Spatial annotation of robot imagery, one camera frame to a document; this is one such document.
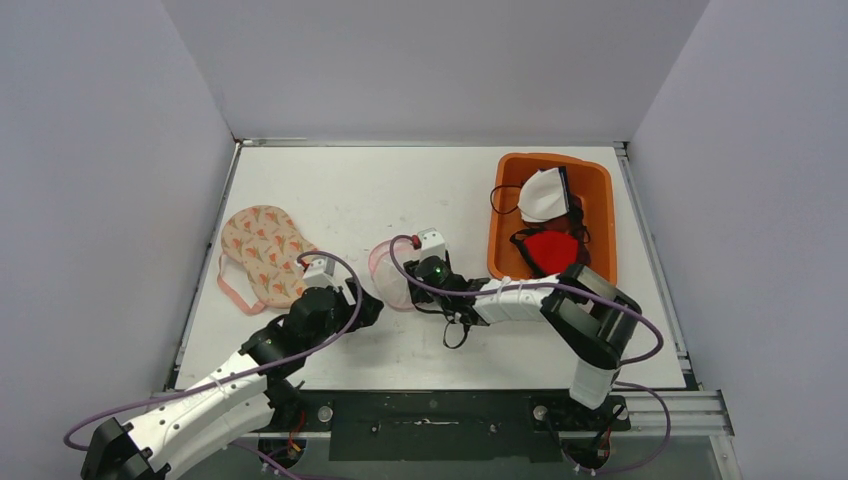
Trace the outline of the white mesh pink-trimmed laundry bag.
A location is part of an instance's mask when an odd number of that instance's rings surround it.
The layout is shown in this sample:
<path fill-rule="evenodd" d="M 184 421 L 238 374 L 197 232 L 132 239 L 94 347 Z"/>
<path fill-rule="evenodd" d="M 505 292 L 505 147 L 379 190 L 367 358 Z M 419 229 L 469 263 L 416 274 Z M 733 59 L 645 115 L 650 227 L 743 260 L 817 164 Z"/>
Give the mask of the white mesh pink-trimmed laundry bag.
<path fill-rule="evenodd" d="M 373 248 L 368 258 L 368 268 L 380 300 L 397 311 L 414 309 L 407 280 L 391 259 L 389 240 Z"/>

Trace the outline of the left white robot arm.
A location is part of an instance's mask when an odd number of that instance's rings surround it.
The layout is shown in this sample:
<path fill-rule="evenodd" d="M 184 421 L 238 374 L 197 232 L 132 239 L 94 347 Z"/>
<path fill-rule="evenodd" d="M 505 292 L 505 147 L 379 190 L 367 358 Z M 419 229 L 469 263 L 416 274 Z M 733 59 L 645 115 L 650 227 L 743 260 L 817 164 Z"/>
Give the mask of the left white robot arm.
<path fill-rule="evenodd" d="M 298 425 L 306 414 L 289 376 L 328 339 L 373 325 L 383 308 L 352 279 L 307 288 L 199 384 L 124 423 L 99 425 L 82 478 L 176 479 L 246 433 Z"/>

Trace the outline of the floral beige bra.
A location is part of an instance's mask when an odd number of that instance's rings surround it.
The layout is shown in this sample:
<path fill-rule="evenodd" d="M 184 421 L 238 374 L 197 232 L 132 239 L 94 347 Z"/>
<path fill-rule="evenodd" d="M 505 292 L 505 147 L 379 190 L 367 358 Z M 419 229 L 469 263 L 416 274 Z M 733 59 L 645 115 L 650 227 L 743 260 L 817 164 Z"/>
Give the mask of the floral beige bra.
<path fill-rule="evenodd" d="M 298 256 L 316 246 L 283 209 L 256 205 L 238 211 L 224 223 L 220 244 L 220 257 L 241 266 L 255 296 L 246 301 L 218 275 L 219 288 L 242 313 L 253 316 L 268 307 L 287 309 L 306 289 Z"/>

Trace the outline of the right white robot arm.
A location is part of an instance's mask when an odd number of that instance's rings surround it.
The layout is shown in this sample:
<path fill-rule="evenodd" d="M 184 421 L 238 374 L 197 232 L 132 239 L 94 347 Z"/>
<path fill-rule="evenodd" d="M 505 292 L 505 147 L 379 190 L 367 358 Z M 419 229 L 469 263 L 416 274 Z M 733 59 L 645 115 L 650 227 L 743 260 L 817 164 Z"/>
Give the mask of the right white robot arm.
<path fill-rule="evenodd" d="M 466 328 L 503 322 L 551 326 L 577 355 L 565 402 L 568 421 L 593 427 L 623 363 L 641 306 L 582 264 L 535 280 L 466 279 L 438 256 L 407 261 L 414 304 L 434 303 Z"/>

